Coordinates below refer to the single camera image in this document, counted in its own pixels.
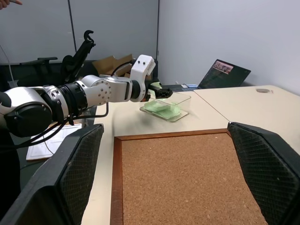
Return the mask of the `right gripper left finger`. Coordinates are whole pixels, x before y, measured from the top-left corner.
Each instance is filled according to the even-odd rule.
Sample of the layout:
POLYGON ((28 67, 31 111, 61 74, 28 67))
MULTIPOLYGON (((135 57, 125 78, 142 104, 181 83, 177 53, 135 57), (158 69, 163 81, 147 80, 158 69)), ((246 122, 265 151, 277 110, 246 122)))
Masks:
POLYGON ((65 137, 55 154, 33 174, 2 225, 79 225, 92 189, 104 126, 65 137))

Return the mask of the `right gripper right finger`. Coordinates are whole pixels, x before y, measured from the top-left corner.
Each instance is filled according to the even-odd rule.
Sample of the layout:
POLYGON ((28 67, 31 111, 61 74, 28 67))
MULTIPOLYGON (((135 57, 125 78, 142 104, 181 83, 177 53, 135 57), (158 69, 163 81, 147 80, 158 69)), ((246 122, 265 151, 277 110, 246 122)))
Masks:
POLYGON ((239 164, 251 194, 269 225, 300 223, 300 156, 278 134, 230 122, 239 164))

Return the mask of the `person's bare hand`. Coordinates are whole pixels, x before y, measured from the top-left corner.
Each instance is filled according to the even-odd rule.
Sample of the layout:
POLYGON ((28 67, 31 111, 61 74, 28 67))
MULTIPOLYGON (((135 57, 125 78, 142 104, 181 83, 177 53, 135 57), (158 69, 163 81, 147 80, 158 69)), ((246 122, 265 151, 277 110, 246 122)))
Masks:
POLYGON ((12 3, 17 5, 23 4, 20 0, 0 0, 0 10, 7 8, 12 3))

